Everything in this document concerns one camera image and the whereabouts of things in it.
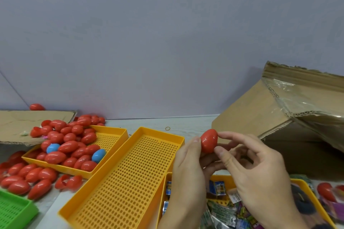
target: table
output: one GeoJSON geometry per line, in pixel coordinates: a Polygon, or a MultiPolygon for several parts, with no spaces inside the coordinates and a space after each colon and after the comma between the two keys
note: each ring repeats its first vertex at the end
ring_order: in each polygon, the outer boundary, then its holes
{"type": "MultiPolygon", "coordinates": [[[[204,131],[211,128],[211,122],[217,117],[213,116],[203,116],[203,117],[182,117],[182,118],[158,118],[158,119],[127,119],[127,120],[107,120],[106,125],[110,127],[121,127],[128,130],[128,134],[133,134],[139,127],[148,127],[164,132],[173,133],[185,137],[187,142],[194,136],[200,136],[204,131]]],[[[6,155],[10,153],[6,151],[8,145],[0,145],[0,161],[2,152],[6,152],[6,155]]],[[[12,146],[11,152],[17,150],[26,149],[23,146],[12,146]]],[[[229,175],[228,171],[221,170],[216,172],[216,174],[229,175]]],[[[48,195],[46,195],[37,206],[41,212],[46,212],[46,214],[40,214],[29,226],[29,229],[46,229],[46,228],[59,228],[68,229],[70,228],[67,223],[57,215],[57,212],[65,205],[65,203],[74,194],[65,191],[59,193],[57,190],[52,190],[48,195]]],[[[155,228],[157,220],[157,212],[152,218],[152,221],[148,229],[155,228]]],[[[338,229],[344,229],[344,226],[338,225],[338,229]]]]}

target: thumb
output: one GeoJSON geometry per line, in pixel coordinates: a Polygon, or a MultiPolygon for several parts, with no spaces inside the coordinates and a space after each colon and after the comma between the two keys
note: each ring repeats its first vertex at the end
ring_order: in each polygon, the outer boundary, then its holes
{"type": "Polygon", "coordinates": [[[200,152],[202,149],[202,145],[200,143],[200,138],[195,139],[194,141],[190,142],[191,145],[187,150],[186,159],[189,161],[196,161],[196,163],[200,162],[200,152]]]}
{"type": "Polygon", "coordinates": [[[214,152],[233,177],[239,176],[244,172],[245,168],[227,150],[217,146],[215,147],[214,152]]]}

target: fingernail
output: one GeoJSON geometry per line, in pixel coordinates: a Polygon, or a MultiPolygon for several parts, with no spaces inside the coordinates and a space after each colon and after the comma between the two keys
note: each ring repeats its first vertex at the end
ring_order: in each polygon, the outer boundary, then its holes
{"type": "Polygon", "coordinates": [[[223,155],[223,153],[225,152],[225,149],[220,147],[220,146],[217,146],[215,147],[214,149],[214,152],[219,156],[221,157],[223,155]]]}

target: perforated tray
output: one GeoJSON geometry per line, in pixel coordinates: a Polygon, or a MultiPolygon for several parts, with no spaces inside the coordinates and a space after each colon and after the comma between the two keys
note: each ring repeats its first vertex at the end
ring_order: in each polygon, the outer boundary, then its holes
{"type": "MultiPolygon", "coordinates": [[[[212,175],[211,180],[212,181],[224,181],[226,190],[236,188],[233,177],[230,175],[212,175]]],[[[164,179],[164,183],[163,183],[164,189],[162,191],[162,195],[160,198],[160,206],[159,206],[159,213],[157,216],[156,229],[157,229],[157,226],[158,226],[160,219],[162,217],[162,207],[164,205],[164,201],[167,201],[167,196],[166,196],[166,192],[165,192],[167,181],[172,181],[172,173],[171,172],[166,173],[166,176],[164,179]]],[[[307,194],[307,196],[310,198],[310,200],[312,201],[313,205],[315,206],[316,210],[321,215],[321,217],[325,221],[327,221],[334,229],[337,229],[336,225],[331,220],[331,218],[329,217],[327,212],[324,210],[324,208],[322,207],[322,205],[320,204],[320,202],[318,201],[317,197],[314,195],[312,190],[309,188],[307,183],[301,179],[290,179],[290,181],[293,184],[297,184],[303,190],[303,192],[305,192],[307,194]]],[[[226,205],[228,205],[230,200],[229,200],[229,197],[227,196],[227,199],[225,199],[225,200],[211,199],[211,201],[215,201],[215,202],[219,203],[220,205],[226,206],[226,205]]]]}
{"type": "Polygon", "coordinates": [[[45,161],[30,159],[26,157],[31,151],[39,149],[41,147],[41,144],[36,145],[34,148],[29,150],[27,153],[23,155],[22,158],[28,163],[35,163],[37,166],[51,167],[62,173],[66,173],[73,176],[81,175],[83,178],[89,179],[128,139],[128,132],[126,129],[94,125],[91,125],[90,127],[94,128],[97,134],[97,140],[92,144],[97,144],[100,146],[101,149],[106,150],[106,154],[103,157],[103,159],[91,172],[83,171],[80,169],[74,169],[67,166],[53,165],[45,161]]]}
{"type": "Polygon", "coordinates": [[[32,201],[0,190],[0,229],[22,229],[36,214],[32,201]]]}
{"type": "Polygon", "coordinates": [[[146,228],[183,143],[140,127],[58,214],[74,228],[146,228]]]}

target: blue plastic egg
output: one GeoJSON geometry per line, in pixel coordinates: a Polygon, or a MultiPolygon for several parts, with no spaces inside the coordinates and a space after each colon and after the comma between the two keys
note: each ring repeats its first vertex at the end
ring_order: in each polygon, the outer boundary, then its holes
{"type": "Polygon", "coordinates": [[[96,152],[92,155],[92,161],[99,163],[101,159],[105,156],[106,151],[105,149],[98,149],[96,152]]]}
{"type": "Polygon", "coordinates": [[[60,144],[50,144],[47,148],[46,148],[46,153],[49,154],[50,152],[53,151],[58,151],[58,147],[60,146],[60,144]]]}

